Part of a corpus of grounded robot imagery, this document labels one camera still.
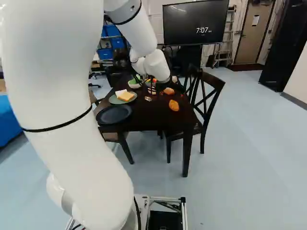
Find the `blue bin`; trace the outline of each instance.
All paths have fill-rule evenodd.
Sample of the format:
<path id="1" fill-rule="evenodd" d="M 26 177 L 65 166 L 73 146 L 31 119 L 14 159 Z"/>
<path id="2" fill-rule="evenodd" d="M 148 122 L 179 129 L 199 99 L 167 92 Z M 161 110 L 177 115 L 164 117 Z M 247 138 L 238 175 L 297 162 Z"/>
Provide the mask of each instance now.
<path id="1" fill-rule="evenodd" d="M 120 32 L 115 25 L 104 25 L 102 29 L 102 37 L 118 35 L 120 35 Z"/>
<path id="2" fill-rule="evenodd" d="M 105 27 L 102 29 L 101 36 L 102 36 L 102 37 L 106 37 L 106 30 L 105 30 Z"/>
<path id="3" fill-rule="evenodd" d="M 99 49 L 97 50 L 97 54 L 100 60 L 113 59 L 112 49 Z"/>
<path id="4" fill-rule="evenodd" d="M 124 41 L 121 37 L 111 38 L 111 44 L 113 49 L 124 48 Z"/>

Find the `black plate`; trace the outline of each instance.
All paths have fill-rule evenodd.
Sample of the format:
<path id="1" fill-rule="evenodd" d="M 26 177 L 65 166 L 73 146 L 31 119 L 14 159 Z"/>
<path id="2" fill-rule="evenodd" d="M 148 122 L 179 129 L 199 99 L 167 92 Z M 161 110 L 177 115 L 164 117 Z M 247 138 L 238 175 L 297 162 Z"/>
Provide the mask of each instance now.
<path id="1" fill-rule="evenodd" d="M 131 107 L 126 104 L 112 105 L 101 110 L 97 114 L 96 120 L 98 124 L 112 125 L 124 121 L 131 115 L 131 113 Z"/>

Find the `black stripe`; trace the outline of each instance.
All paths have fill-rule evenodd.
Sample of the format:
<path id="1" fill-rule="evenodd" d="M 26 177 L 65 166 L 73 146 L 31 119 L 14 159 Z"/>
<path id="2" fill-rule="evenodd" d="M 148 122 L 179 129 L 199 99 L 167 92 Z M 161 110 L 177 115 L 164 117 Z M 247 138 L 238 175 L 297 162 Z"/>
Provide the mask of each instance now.
<path id="1" fill-rule="evenodd" d="M 141 7 L 142 7 L 142 1 L 141 1 L 141 3 L 140 3 L 140 7 L 138 8 L 138 10 L 135 12 L 135 14 L 131 17 L 131 18 L 129 18 L 129 19 L 127 19 L 127 20 L 125 20 L 125 21 L 123 21 L 123 22 L 121 22 L 121 23 L 114 23 L 114 22 L 112 22 L 114 25 L 123 25 L 123 24 L 126 24 L 126 23 L 128 23 L 128 22 L 130 22 L 132 19 L 134 19 L 135 17 L 136 17 L 136 15 L 138 15 L 138 13 L 140 12 L 140 10 L 141 10 Z"/>
<path id="2" fill-rule="evenodd" d="M 41 128 L 41 129 L 27 129 L 27 128 L 21 128 L 23 131 L 25 132 L 30 132 L 30 133 L 42 133 L 42 132 L 48 132 L 54 129 L 58 129 L 58 128 L 63 128 L 65 126 L 68 126 L 78 120 L 80 120 L 81 118 L 83 118 L 85 115 L 87 115 L 90 111 L 92 110 L 92 105 L 91 107 L 86 110 L 83 114 L 81 114 L 80 116 L 76 117 L 75 119 L 72 119 L 68 122 L 65 122 L 63 124 L 57 125 L 57 126 L 53 126 L 53 127 L 49 127 L 49 128 Z"/>

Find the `blue couch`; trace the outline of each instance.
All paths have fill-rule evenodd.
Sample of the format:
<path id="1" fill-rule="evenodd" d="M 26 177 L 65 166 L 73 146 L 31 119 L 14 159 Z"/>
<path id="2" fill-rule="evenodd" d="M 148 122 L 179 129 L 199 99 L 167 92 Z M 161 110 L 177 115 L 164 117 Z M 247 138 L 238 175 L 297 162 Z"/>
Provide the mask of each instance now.
<path id="1" fill-rule="evenodd" d="M 0 147 L 22 132 L 7 95 L 0 95 Z"/>

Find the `green plate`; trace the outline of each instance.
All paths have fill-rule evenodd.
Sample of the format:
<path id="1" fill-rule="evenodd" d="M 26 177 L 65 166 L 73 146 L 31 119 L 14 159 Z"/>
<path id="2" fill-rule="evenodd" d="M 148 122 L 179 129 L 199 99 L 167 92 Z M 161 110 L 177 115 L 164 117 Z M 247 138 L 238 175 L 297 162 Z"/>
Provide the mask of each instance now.
<path id="1" fill-rule="evenodd" d="M 130 102 L 133 102 L 138 97 L 138 95 L 135 92 L 130 92 L 130 93 L 134 94 L 134 97 L 131 98 L 130 101 L 127 101 L 127 102 L 122 101 L 122 100 L 117 98 L 116 94 L 114 94 L 114 95 L 110 96 L 109 102 L 111 104 L 127 104 L 127 103 L 130 103 Z"/>

